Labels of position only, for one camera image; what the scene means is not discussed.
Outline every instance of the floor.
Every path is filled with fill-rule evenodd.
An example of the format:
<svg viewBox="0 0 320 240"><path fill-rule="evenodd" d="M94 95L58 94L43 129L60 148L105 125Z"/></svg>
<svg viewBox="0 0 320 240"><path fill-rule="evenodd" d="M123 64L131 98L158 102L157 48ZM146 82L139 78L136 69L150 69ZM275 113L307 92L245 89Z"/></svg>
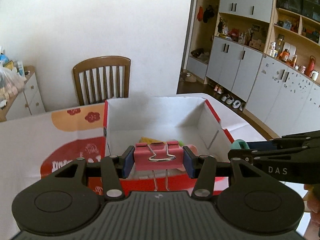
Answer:
<svg viewBox="0 0 320 240"><path fill-rule="evenodd" d="M186 82L183 80L179 81L177 94L188 94L188 93L204 93L212 96L213 98L219 100L226 107L232 109L235 113L237 113L240 117L245 119L258 133L260 133L266 140L272 139L272 137L263 130L256 122L247 117L244 113L242 113L239 109L234 109L232 105L227 105L225 102L221 101L220 98L222 95L218 94L213 90L213 87L210 85L204 85L200 82Z"/></svg>

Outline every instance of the white wall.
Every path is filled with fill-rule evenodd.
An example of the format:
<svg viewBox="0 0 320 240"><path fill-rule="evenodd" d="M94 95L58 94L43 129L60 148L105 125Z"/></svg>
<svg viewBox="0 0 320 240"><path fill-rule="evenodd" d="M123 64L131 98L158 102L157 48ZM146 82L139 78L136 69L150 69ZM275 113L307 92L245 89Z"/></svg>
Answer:
<svg viewBox="0 0 320 240"><path fill-rule="evenodd" d="M0 0L0 45L34 65L47 111L78 105L72 67L132 60L130 96L176 94L191 0Z"/></svg>

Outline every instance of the plastic bag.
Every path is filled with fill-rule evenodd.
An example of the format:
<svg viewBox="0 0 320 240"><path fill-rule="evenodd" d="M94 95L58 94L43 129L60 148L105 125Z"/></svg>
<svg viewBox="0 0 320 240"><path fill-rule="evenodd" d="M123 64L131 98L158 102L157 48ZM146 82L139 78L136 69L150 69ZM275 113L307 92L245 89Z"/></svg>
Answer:
<svg viewBox="0 0 320 240"><path fill-rule="evenodd" d="M24 90L25 77L8 68L0 67L0 101L8 100Z"/></svg>

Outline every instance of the red thermos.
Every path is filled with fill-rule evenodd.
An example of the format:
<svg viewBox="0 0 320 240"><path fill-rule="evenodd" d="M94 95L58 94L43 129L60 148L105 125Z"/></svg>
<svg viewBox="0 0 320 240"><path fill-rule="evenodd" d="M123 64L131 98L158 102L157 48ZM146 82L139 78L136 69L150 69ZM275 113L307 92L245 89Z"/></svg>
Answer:
<svg viewBox="0 0 320 240"><path fill-rule="evenodd" d="M316 63L316 58L314 56L310 56L310 61L309 61L309 65L305 71L305 75L306 76L310 76L310 73L314 70L315 68L315 63Z"/></svg>

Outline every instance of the chair backrest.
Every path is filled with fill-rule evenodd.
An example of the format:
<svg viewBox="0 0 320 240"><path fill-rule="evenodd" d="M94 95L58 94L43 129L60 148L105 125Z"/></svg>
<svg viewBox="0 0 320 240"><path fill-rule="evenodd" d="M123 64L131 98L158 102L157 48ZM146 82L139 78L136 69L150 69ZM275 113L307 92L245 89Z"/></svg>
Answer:
<svg viewBox="0 0 320 240"><path fill-rule="evenodd" d="M101 103L129 96L131 60L121 56L86 59L73 68L79 104Z"/></svg>

